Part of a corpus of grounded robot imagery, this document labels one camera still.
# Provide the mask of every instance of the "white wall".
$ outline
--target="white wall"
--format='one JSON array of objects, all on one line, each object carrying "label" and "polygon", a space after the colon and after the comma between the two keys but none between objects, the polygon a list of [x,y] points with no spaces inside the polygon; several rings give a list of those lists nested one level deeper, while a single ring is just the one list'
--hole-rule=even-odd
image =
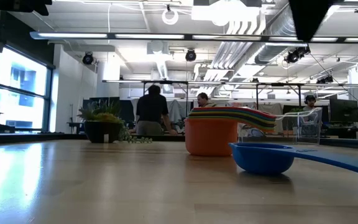
[{"label": "white wall", "polygon": [[84,66],[68,55],[61,45],[55,45],[53,64],[52,102],[50,113],[50,131],[70,133],[71,108],[73,105],[73,120],[77,118],[78,109],[83,99],[96,96],[97,73]]}]

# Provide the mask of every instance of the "small plant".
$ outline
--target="small plant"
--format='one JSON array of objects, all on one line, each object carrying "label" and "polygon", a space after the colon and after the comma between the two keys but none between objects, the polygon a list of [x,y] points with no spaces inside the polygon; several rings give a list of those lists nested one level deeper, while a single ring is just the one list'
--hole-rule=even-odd
[{"label": "small plant", "polygon": [[111,105],[107,105],[105,102],[97,102],[88,103],[87,108],[79,109],[81,114],[77,115],[85,121],[94,121],[94,122],[111,122],[121,124],[121,129],[118,134],[118,141],[128,141],[129,143],[151,143],[153,139],[149,138],[133,138],[129,133],[129,130],[124,125],[124,121],[120,119],[119,113],[121,111],[119,102],[112,103]]}]

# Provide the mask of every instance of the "potted plant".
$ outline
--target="potted plant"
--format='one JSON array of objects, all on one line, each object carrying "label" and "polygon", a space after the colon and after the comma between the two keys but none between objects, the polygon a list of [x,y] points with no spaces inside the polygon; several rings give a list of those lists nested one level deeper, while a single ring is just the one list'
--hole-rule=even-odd
[{"label": "potted plant", "polygon": [[120,112],[118,102],[110,105],[92,102],[86,109],[81,108],[80,112],[78,116],[85,120],[85,134],[91,142],[112,143],[119,140],[124,122],[117,117]]}]

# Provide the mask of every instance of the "computer monitor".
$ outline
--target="computer monitor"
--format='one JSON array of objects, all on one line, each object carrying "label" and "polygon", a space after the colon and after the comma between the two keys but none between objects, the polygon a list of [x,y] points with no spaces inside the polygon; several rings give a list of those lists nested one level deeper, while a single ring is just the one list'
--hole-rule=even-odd
[{"label": "computer monitor", "polygon": [[330,122],[358,122],[358,104],[354,100],[329,100]]}]

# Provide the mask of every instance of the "exposed ductwork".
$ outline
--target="exposed ductwork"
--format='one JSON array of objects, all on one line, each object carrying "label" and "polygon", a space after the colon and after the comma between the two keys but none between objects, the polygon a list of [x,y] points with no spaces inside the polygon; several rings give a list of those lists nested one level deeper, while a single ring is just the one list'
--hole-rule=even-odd
[{"label": "exposed ductwork", "polygon": [[[265,29],[263,35],[287,35],[296,36],[295,25],[288,5],[280,15]],[[244,82],[265,68],[265,65],[275,60],[286,51],[287,47],[269,46],[265,43],[253,43],[246,55],[234,67],[232,82]]]},{"label": "exposed ductwork", "polygon": [[[296,36],[295,23],[289,7],[277,17],[276,21],[265,30],[263,35],[282,35]],[[287,47],[266,46],[255,57],[255,63],[265,65],[274,60],[278,55],[285,51]]]}]

